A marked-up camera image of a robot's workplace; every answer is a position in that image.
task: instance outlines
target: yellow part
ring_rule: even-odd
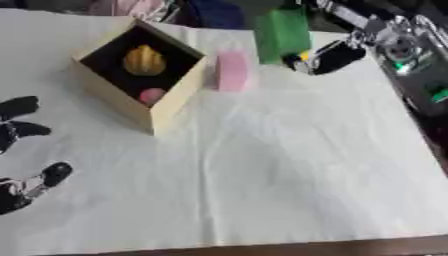
[[[136,76],[156,76],[166,68],[162,54],[148,45],[140,45],[131,50],[123,60],[124,68]]]
[[[306,61],[310,58],[308,52],[302,52],[301,54],[299,54],[299,57],[302,59],[302,61]]]

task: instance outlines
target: open box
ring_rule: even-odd
[[[167,67],[160,75],[135,76],[123,68],[126,54],[142,44],[164,56]],[[206,67],[202,53],[136,19],[73,59],[88,91],[150,134],[160,133],[202,86]],[[137,100],[140,92],[148,88],[167,91],[151,108]]]

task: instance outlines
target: white cloth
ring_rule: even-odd
[[[310,77],[256,66],[251,32],[157,25],[212,59],[244,49],[258,79],[244,93],[204,88],[153,138],[83,93],[70,64],[125,19],[0,11],[1,100],[38,96],[21,119],[53,129],[0,156],[0,176],[75,168],[0,216],[2,255],[448,232],[448,182],[371,57]],[[314,33],[314,44],[338,36]]]

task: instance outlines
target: black object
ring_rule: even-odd
[[[43,175],[43,184],[47,188],[56,187],[65,180],[71,173],[73,172],[73,168],[64,162],[59,162],[53,164],[52,166],[46,168],[42,171]]]
[[[0,121],[5,122],[13,118],[32,114],[39,108],[36,96],[14,98],[0,103]]]
[[[312,74],[322,75],[339,70],[354,61],[361,60],[366,56],[364,48],[353,49],[345,41],[335,41],[322,49],[316,55],[317,65],[313,67]]]
[[[64,162],[51,165],[36,177],[29,180],[17,181],[10,178],[0,179],[0,215],[7,214],[30,205],[37,197],[48,189],[59,185],[73,172],[72,167]],[[33,188],[28,188],[27,183],[39,179]]]
[[[296,63],[302,62],[302,58],[297,55],[297,53],[291,53],[288,55],[283,56],[282,58],[283,63],[290,69],[296,71]]]
[[[0,125],[0,154],[5,153],[20,138],[50,133],[50,128],[39,124],[15,121],[3,123]]]

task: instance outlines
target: green block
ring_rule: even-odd
[[[311,49],[304,9],[270,11],[257,17],[254,32],[261,64],[282,63],[286,54]]]

